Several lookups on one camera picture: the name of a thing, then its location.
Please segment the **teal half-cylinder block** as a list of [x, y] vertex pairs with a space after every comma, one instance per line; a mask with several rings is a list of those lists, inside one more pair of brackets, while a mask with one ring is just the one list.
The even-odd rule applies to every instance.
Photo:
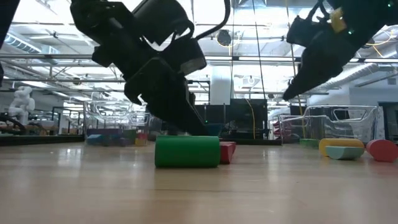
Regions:
[[364, 148], [349, 146], [327, 146], [326, 153], [334, 160], [356, 160], [364, 154]]

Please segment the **white column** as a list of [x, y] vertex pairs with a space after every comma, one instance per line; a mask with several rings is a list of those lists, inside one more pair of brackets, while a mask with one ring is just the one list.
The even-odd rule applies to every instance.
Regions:
[[212, 74], [210, 77], [210, 104], [229, 105], [232, 92], [233, 79], [231, 76], [231, 67], [212, 67]]

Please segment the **black overhead rig frame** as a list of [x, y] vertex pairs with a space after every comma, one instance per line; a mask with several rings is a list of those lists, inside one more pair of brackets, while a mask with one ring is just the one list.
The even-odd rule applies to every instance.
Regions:
[[210, 81], [189, 80], [188, 90], [195, 95], [195, 104], [210, 104]]

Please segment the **dark blue long block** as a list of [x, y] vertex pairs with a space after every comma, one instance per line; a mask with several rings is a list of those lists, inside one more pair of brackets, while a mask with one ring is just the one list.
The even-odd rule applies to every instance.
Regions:
[[101, 134], [101, 135], [122, 135], [122, 129], [87, 129], [86, 135], [91, 136], [93, 134]]

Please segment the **black panel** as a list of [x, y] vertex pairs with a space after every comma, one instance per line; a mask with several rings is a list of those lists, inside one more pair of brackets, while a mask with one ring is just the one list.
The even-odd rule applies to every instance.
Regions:
[[229, 107], [231, 134], [236, 139], [267, 139], [267, 101], [232, 99]]

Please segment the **red cylinder block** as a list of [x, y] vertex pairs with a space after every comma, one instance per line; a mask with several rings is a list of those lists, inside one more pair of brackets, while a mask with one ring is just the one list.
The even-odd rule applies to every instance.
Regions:
[[366, 151], [379, 162], [394, 162], [398, 159], [398, 146], [392, 141], [375, 139], [367, 143]]

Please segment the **long ceiling light rail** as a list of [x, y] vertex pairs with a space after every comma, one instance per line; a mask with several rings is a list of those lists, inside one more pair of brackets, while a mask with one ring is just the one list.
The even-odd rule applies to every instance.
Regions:
[[[83, 54], [0, 54], [0, 59], [68, 59], [89, 60], [91, 55]], [[301, 62], [301, 57], [246, 57], [246, 56], [205, 56], [210, 61], [264, 61], [264, 62]], [[349, 63], [398, 63], [398, 58], [352, 58]]]

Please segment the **red rectangular block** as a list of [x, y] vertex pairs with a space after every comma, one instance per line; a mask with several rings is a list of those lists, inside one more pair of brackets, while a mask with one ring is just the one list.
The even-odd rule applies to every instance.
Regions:
[[236, 150], [235, 142], [220, 142], [220, 164], [230, 164]]

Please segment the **yellow tape band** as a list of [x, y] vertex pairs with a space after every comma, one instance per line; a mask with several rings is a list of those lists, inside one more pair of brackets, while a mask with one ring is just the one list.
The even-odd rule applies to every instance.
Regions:
[[335, 33], [339, 33], [347, 28], [343, 19], [342, 8], [337, 8], [330, 13], [331, 27]]

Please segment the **green cylinder block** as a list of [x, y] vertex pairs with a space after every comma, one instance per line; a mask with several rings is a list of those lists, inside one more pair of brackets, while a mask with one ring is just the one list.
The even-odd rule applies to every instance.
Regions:
[[155, 142], [158, 168], [214, 168], [220, 157], [216, 136], [158, 136]]

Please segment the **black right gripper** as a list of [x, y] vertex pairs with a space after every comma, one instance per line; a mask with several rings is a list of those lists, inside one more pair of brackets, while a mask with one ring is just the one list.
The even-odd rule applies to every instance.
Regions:
[[319, 32], [306, 48], [306, 61], [283, 94], [283, 100], [292, 98], [327, 82], [339, 75], [355, 55], [357, 48], [342, 36]]

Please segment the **clear plastic bin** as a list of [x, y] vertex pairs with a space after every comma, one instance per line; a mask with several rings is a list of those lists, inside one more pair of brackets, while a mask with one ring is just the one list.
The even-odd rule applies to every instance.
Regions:
[[346, 138], [369, 142], [376, 137], [377, 106], [316, 105], [303, 115], [279, 115], [283, 143], [301, 139]]
[[85, 140], [87, 129], [135, 129], [146, 133], [147, 140], [126, 139], [122, 135], [103, 135], [100, 146], [145, 146], [148, 142], [150, 114], [145, 106], [128, 101], [86, 101], [83, 104]]

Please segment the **small green block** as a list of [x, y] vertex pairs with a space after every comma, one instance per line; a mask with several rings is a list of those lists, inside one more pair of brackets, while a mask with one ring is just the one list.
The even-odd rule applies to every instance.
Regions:
[[303, 147], [317, 148], [319, 145], [319, 140], [317, 139], [300, 139], [299, 144]]

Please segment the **white robot figure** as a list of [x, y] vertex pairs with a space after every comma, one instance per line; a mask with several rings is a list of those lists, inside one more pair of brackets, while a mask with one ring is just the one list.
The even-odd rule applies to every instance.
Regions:
[[23, 125], [28, 124], [29, 113], [35, 110], [35, 100], [30, 97], [32, 88], [29, 86], [20, 86], [14, 92], [14, 100], [9, 106], [8, 115], [16, 117], [18, 122]]

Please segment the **yellow cylinder block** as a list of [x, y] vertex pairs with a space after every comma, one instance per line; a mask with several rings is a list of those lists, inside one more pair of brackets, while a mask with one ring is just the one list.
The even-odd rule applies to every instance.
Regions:
[[321, 139], [318, 148], [321, 155], [328, 157], [326, 153], [327, 146], [348, 146], [364, 148], [364, 143], [359, 139], [345, 139], [345, 138], [324, 138]]

